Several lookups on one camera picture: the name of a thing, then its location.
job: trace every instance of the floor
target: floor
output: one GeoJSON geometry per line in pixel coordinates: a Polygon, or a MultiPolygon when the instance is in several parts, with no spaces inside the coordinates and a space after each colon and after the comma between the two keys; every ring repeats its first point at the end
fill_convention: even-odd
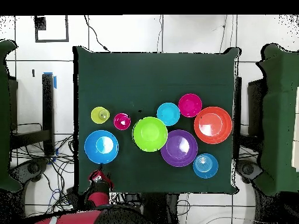
{"type": "MultiPolygon", "coordinates": [[[[39,39],[64,39],[64,16],[46,16],[47,30],[39,31],[39,39]]],[[[165,53],[223,53],[228,47],[239,47],[238,74],[242,77],[241,132],[248,133],[247,84],[262,78],[255,65],[267,43],[278,43],[287,50],[299,49],[299,26],[292,16],[278,15],[132,15],[87,16],[98,40],[110,51],[163,51],[165,53]]],[[[15,40],[18,48],[6,57],[9,73],[19,82],[18,123],[42,123],[41,75],[52,72],[57,77],[54,89],[55,141],[69,137],[73,125],[73,54],[72,46],[84,46],[91,51],[104,51],[84,16],[68,16],[69,42],[35,43],[33,16],[0,16],[0,39],[15,40]]],[[[38,130],[38,125],[21,125],[19,132],[38,130]]],[[[24,148],[13,153],[11,166],[26,160],[24,148]]],[[[29,146],[29,151],[39,151],[29,146]]],[[[64,144],[59,153],[72,155],[64,144]]],[[[57,165],[66,158],[57,160],[57,165]]],[[[65,187],[74,183],[73,164],[65,168],[65,187]]],[[[45,175],[54,190],[57,175],[49,165],[45,175]]],[[[251,185],[244,184],[236,174],[239,193],[182,194],[178,204],[180,224],[252,224],[255,196],[251,185]]],[[[26,194],[26,213],[48,210],[55,202],[45,176],[30,183],[26,194]]]]}

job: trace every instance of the green bowl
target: green bowl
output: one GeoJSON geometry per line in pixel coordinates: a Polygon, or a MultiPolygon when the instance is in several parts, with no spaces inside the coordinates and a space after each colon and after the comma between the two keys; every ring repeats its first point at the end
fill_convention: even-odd
{"type": "Polygon", "coordinates": [[[167,141],[168,131],[165,124],[158,118],[145,117],[139,120],[132,131],[135,144],[146,152],[161,149],[167,141]]]}

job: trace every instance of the blue plate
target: blue plate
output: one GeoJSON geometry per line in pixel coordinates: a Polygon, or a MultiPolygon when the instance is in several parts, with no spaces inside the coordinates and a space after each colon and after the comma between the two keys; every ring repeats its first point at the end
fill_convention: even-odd
{"type": "Polygon", "coordinates": [[[197,176],[209,179],[218,171],[218,162],[211,154],[201,154],[193,162],[193,170],[197,176]]]}
{"type": "Polygon", "coordinates": [[[159,106],[157,110],[157,117],[162,120],[166,126],[171,126],[179,121],[180,110],[173,103],[164,103],[159,106]]]}
{"type": "Polygon", "coordinates": [[[109,131],[94,131],[85,140],[84,151],[92,162],[106,164],[117,156],[119,143],[109,131]]]}

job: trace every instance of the yellow-green cup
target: yellow-green cup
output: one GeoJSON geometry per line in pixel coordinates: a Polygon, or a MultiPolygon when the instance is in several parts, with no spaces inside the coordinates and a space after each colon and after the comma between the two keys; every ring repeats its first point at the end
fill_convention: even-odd
{"type": "Polygon", "coordinates": [[[95,107],[91,111],[91,119],[96,124],[105,123],[108,120],[109,117],[110,117],[110,113],[104,107],[95,107]]]}

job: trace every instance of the black frame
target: black frame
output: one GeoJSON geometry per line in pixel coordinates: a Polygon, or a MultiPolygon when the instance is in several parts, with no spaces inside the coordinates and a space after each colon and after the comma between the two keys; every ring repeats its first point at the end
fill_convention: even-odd
{"type": "Polygon", "coordinates": [[[34,16],[34,26],[35,26],[35,42],[36,43],[46,43],[46,42],[69,42],[68,37],[68,16],[65,16],[65,39],[64,40],[39,40],[39,27],[37,25],[37,16],[34,16]]]}
{"type": "MultiPolygon", "coordinates": [[[[11,116],[12,126],[17,125],[17,91],[15,85],[17,81],[10,83],[14,86],[10,87],[11,92],[11,116]]],[[[44,154],[51,156],[54,154],[54,111],[53,111],[53,77],[49,74],[42,75],[43,83],[43,130],[27,133],[13,133],[11,136],[11,149],[17,149],[30,144],[43,142],[44,154]]]]}

